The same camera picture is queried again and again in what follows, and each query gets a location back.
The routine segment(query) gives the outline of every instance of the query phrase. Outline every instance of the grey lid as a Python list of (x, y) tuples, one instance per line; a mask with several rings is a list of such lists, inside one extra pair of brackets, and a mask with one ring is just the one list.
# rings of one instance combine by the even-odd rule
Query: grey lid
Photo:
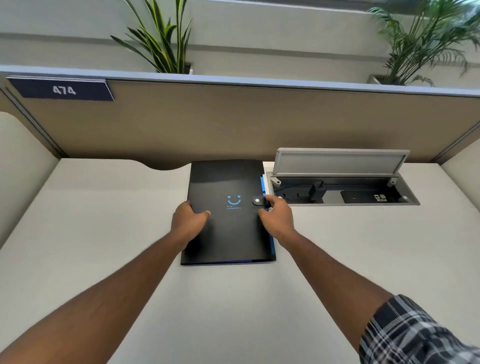
[(273, 175), (393, 176), (409, 150), (279, 148)]

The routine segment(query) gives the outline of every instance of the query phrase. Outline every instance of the forearm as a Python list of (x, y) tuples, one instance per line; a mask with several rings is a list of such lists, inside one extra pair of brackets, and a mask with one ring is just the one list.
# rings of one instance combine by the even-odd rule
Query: forearm
[(0, 364), (106, 363), (181, 251), (182, 239), (167, 234), (59, 307), (0, 353)]
[(307, 238), (293, 232), (279, 239), (353, 348), (392, 294), (339, 263)]

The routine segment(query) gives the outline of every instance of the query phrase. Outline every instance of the left hand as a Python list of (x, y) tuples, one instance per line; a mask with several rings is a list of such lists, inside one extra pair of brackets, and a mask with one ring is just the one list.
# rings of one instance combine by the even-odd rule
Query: left hand
[(195, 214), (190, 205), (190, 201), (182, 202), (177, 207), (172, 217), (170, 232), (181, 237), (183, 244), (182, 250), (185, 249), (188, 242), (203, 229), (210, 215), (210, 211)]

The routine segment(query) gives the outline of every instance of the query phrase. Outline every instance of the black folder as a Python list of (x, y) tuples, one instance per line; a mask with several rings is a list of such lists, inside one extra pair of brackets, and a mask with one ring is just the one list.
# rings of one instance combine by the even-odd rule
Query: black folder
[(276, 259), (272, 237), (258, 217), (263, 163), (231, 159), (192, 163), (188, 199), (195, 213), (212, 215), (181, 254), (182, 265), (266, 262)]

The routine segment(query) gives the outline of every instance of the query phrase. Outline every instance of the number 474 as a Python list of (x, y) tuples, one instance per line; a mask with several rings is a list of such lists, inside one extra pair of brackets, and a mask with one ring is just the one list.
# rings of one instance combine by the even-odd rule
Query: number 474
[(53, 92), (60, 95), (72, 94), (76, 95), (77, 93), (73, 90), (71, 86), (53, 86)]

